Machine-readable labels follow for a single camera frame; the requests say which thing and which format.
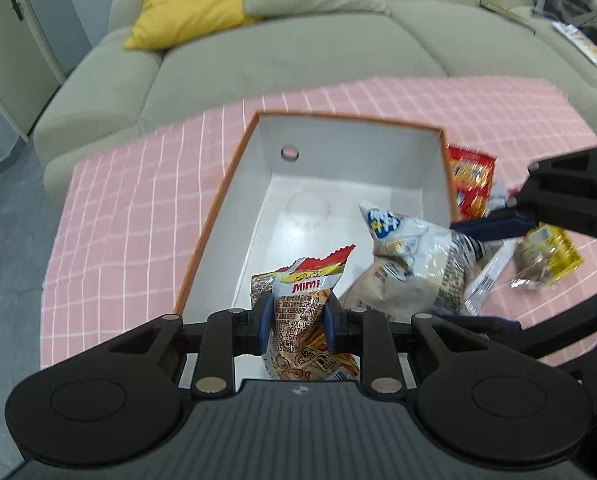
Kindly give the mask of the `red cracker snack bag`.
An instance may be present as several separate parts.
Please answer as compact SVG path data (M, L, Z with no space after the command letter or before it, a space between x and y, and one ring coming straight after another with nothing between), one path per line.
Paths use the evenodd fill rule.
M448 153L461 218L474 220L485 217L495 177L496 158L457 145L449 145Z

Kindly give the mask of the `Mimi snack bag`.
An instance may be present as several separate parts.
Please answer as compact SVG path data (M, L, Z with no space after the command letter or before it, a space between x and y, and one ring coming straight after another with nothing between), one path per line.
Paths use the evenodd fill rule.
M251 302L269 292L274 298L274 326L263 361L274 380L321 382L355 380L360 370L349 353L327 348L323 313L355 247L324 258L299 258L290 266L251 276Z

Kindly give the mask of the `white blue snack bag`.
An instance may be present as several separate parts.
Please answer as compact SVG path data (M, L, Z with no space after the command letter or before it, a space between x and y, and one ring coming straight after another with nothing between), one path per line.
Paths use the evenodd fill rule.
M492 244L370 204L359 210L373 262L338 298L343 308L378 310L402 323L419 312L466 314L466 287L496 252Z

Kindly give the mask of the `white grey snack sachet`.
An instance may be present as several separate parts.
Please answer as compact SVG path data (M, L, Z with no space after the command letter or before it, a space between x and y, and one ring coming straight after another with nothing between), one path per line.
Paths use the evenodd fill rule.
M512 261L516 247L519 246L519 240L505 240L495 255L485 264L476 275L476 278L466 286L464 293L464 305L469 315L479 315L481 307L496 281Z

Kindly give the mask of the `yellow brown snack packet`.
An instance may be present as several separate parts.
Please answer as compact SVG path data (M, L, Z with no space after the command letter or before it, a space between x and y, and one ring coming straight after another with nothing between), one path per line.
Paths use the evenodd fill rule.
M562 228L541 223L517 245L512 288L548 287L578 270L585 259Z

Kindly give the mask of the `pink checkered tablecloth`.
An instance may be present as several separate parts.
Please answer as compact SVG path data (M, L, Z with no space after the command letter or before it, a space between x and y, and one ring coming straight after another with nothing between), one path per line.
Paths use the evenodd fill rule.
M519 186L536 159L597 136L560 90L514 77L371 78L205 110L78 162L42 286L49 367L170 312L232 155L259 110L341 113L442 128Z

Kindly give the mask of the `orange cardboard box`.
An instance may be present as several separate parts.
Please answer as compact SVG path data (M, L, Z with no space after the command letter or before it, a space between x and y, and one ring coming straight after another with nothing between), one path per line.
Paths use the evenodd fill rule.
M259 112L210 206L177 307L184 322L251 307L251 276L353 245L343 295L373 262L359 206L450 229L443 133L387 119Z

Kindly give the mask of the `dark stick on sofa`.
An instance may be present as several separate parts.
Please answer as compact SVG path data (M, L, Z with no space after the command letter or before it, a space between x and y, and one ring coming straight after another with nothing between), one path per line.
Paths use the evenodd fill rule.
M482 9L498 15L500 18L504 18L511 23L522 26L522 28L529 30L533 35L536 33L536 29L529 24L529 21L524 20L519 14L506 9L503 6L498 6L496 3L492 3L488 0L481 0L478 5Z

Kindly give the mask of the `beige sofa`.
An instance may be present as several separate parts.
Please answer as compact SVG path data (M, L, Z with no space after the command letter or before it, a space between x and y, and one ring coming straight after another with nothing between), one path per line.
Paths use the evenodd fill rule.
M209 108L263 94L393 77L516 76L561 89L597 134L597 67L531 0L387 0L389 13L275 18L169 52L124 48L142 0L111 0L108 31L37 122L44 187L63 203L77 162Z

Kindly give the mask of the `yellow cushion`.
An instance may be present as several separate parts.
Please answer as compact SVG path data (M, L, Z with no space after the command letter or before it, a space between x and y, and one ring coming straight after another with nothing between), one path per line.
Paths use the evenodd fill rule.
M142 0L141 12L124 48L169 50L215 32L251 25L244 0Z

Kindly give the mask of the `white door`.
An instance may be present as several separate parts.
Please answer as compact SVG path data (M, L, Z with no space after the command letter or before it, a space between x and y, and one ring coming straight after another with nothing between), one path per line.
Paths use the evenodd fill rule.
M64 81L26 0L0 0L0 106L21 136Z

